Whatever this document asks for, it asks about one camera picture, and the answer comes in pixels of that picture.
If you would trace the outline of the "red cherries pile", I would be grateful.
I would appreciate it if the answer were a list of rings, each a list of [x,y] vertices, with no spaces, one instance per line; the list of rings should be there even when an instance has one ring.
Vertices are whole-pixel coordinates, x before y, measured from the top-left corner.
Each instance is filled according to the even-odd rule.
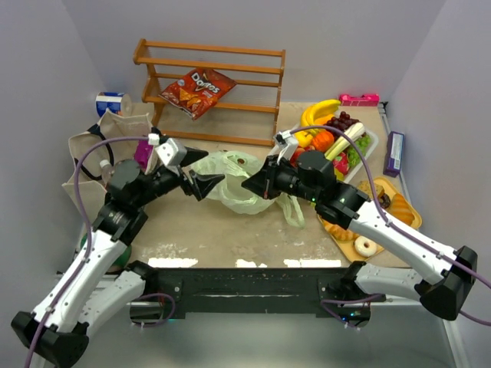
[[[294,166],[296,167],[297,166],[297,161],[298,161],[298,158],[300,157],[301,154],[303,154],[305,152],[305,149],[302,148],[302,147],[298,147],[294,153],[292,154],[292,157],[290,158],[289,162]]]

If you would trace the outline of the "light green plastic bag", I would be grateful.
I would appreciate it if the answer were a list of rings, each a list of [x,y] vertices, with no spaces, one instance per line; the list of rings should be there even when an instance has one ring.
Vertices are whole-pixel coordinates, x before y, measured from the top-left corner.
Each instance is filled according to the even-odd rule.
[[[264,199],[242,188],[242,182],[262,168],[262,161],[255,156],[239,151],[217,151],[191,165],[201,175],[223,174],[221,181],[207,198],[221,202],[240,215],[258,215],[277,205],[286,222],[296,228],[305,226],[305,217],[295,197],[285,193],[275,199]]]

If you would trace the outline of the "purple snack bag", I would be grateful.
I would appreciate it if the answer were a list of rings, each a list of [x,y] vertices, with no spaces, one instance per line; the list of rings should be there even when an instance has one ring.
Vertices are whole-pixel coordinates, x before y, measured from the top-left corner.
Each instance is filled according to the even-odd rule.
[[[133,155],[133,159],[140,165],[142,170],[146,170],[150,161],[153,147],[147,141],[139,141]]]

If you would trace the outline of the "small orange pumpkin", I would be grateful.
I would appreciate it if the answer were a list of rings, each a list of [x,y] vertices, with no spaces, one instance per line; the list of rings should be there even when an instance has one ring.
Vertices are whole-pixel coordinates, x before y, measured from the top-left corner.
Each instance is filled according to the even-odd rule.
[[[327,130],[323,130],[314,136],[311,141],[311,145],[317,151],[325,153],[334,145],[334,142],[334,135]]]

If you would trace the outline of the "clear plastic water bottle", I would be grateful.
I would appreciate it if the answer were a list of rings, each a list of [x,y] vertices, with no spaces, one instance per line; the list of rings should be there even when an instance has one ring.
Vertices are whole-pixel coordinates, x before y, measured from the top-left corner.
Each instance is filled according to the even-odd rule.
[[[113,166],[110,164],[109,160],[103,159],[100,161],[100,168],[101,168],[101,179],[103,183],[106,185],[109,183],[113,175]]]

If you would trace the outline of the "beige canvas tote bag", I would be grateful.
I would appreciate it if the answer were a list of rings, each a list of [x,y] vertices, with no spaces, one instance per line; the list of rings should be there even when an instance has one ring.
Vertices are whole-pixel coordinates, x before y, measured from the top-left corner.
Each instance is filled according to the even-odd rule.
[[[68,140],[69,152],[74,163],[77,163],[88,149],[102,140],[125,136],[148,136],[153,128],[152,115],[151,108],[137,109],[128,117],[107,111],[93,126]],[[122,160],[133,159],[138,142],[122,141],[97,148],[84,160],[80,172],[72,174],[70,179],[62,184],[62,188],[72,202],[76,202],[74,181],[78,180],[80,197],[90,221],[96,219],[106,195],[105,184],[101,179],[100,161],[107,159],[114,166]],[[158,163],[158,159],[155,163],[149,161],[147,169],[143,172],[146,174],[152,172]]]

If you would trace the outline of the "green celery stalk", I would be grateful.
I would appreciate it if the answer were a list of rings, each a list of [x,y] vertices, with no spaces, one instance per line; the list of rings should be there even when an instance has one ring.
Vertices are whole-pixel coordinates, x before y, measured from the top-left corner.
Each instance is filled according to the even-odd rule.
[[[332,161],[351,145],[351,141],[359,139],[365,133],[363,123],[355,123],[341,135],[325,153],[325,158]]]

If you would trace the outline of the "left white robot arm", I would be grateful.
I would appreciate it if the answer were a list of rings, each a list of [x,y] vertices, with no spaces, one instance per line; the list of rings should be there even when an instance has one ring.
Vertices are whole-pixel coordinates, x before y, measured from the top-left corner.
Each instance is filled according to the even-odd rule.
[[[142,297],[147,283],[157,279],[154,268],[135,262],[111,285],[95,291],[142,229],[148,218],[144,206],[177,188],[202,200],[224,178],[222,174],[183,171],[208,156],[205,150],[164,143],[157,153],[163,163],[150,174],[133,159],[114,167],[104,205],[89,224],[77,257],[33,311],[20,311],[13,318],[12,329],[30,354],[56,367],[72,367],[79,361],[93,335],[127,303]]]

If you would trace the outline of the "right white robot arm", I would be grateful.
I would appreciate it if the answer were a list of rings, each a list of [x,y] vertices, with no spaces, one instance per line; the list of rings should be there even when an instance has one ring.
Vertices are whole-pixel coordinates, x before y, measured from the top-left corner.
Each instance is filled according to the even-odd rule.
[[[325,221],[372,240],[411,267],[403,271],[358,263],[353,282],[361,292],[419,301],[444,320],[459,316],[476,280],[477,253],[434,241],[385,212],[374,197],[338,180],[322,153],[304,152],[295,166],[268,156],[242,187],[264,199],[285,193],[312,202]]]

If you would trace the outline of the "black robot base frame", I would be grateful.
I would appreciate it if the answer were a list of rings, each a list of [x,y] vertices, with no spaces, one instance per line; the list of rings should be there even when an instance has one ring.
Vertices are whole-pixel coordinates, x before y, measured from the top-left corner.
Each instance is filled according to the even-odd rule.
[[[142,261],[127,270],[144,280],[130,310],[136,323],[179,320],[189,314],[313,314],[355,327],[385,301],[355,283],[361,264],[348,268],[153,268]]]

